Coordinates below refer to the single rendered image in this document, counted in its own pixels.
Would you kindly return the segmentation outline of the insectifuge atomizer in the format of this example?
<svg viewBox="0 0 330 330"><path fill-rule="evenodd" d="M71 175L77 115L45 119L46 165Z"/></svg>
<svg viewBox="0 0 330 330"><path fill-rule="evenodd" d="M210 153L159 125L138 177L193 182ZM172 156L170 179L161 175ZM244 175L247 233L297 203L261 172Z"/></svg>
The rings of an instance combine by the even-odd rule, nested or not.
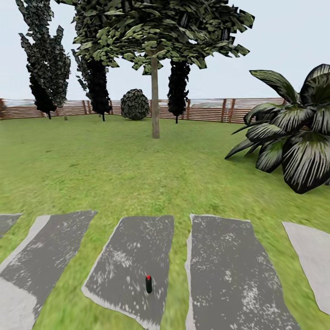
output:
<svg viewBox="0 0 330 330"><path fill-rule="evenodd" d="M149 278L147 277L145 279L145 283L146 283L146 291L147 293L151 293L152 292L152 277L150 276Z"/></svg>

